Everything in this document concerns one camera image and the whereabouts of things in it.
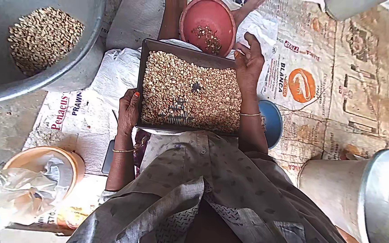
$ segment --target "grain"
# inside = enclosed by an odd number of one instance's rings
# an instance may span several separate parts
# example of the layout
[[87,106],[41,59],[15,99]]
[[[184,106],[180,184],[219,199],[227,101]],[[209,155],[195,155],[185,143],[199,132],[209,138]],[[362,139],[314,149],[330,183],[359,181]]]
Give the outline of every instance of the grain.
[[36,75],[63,59],[83,31],[83,24],[59,9],[37,9],[9,27],[11,56],[25,75]]
[[207,44],[207,46],[204,51],[209,51],[217,56],[222,46],[220,44],[220,38],[215,36],[216,32],[217,30],[213,32],[208,25],[205,27],[199,25],[197,28],[192,29],[192,33],[195,33],[197,38],[202,37],[205,39],[205,44]]
[[144,124],[238,130],[241,93],[234,69],[198,67],[173,54],[149,52],[142,86]]

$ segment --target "blue container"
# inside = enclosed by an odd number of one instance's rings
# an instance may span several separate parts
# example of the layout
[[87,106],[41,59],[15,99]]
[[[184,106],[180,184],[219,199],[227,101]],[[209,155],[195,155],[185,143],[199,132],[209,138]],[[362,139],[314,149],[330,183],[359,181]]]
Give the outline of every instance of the blue container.
[[277,145],[283,132],[283,120],[278,107],[269,100],[259,101],[259,111],[265,125],[265,137],[267,138],[268,148],[272,149]]

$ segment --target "bangle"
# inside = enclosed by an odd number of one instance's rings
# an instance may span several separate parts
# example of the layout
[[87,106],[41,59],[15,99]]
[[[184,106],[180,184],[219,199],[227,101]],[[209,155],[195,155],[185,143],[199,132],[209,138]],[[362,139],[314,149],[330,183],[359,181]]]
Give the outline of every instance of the bangle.
[[256,115],[261,115],[261,113],[257,113],[257,114],[244,114],[244,113],[240,113],[240,115],[246,115],[246,116],[256,116]]
[[112,149],[113,152],[117,152],[117,153],[125,153],[125,152],[134,152],[136,150],[140,149],[140,144],[137,144],[135,146],[133,146],[133,149],[129,149],[129,150],[116,150],[116,149]]
[[142,138],[142,141],[141,141],[141,144],[135,144],[133,146],[133,149],[130,149],[130,150],[116,150],[116,149],[112,149],[113,152],[117,152],[117,153],[125,153],[125,152],[135,152],[136,150],[140,149],[140,147],[142,145],[145,144],[145,139]]
[[134,152],[136,151],[137,149],[130,149],[130,150],[115,150],[115,149],[112,149],[113,152],[117,152],[117,153],[125,153],[125,152]]

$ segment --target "large aluminum basin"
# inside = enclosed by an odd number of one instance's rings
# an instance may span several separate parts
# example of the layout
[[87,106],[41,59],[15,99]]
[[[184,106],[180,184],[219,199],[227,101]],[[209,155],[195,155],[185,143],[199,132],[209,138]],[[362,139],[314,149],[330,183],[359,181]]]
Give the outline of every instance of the large aluminum basin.
[[[85,30],[78,44],[64,59],[40,74],[27,77],[15,65],[10,55],[8,27],[18,23],[19,17],[45,7],[61,9],[84,24]],[[0,101],[49,85],[83,60],[99,36],[104,8],[105,0],[0,0]],[[101,59],[96,60],[94,65],[99,65],[100,61]]]

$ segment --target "gold bangle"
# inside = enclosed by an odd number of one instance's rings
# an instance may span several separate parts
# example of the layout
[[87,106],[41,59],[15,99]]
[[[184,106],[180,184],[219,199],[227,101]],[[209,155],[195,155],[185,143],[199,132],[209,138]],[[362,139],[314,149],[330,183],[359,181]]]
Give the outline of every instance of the gold bangle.
[[240,113],[240,115],[246,115],[246,116],[256,116],[256,115],[261,115],[261,113],[257,113],[257,114],[244,114],[244,113]]
[[138,149],[140,149],[140,146],[141,144],[136,144],[133,146],[133,149],[130,149],[130,150],[116,150],[116,149],[112,149],[113,152],[117,152],[117,153],[125,153],[125,152],[134,152]]
[[130,149],[130,150],[115,150],[115,149],[112,149],[113,152],[117,152],[117,153],[125,153],[125,152],[134,152],[136,151],[136,149]]

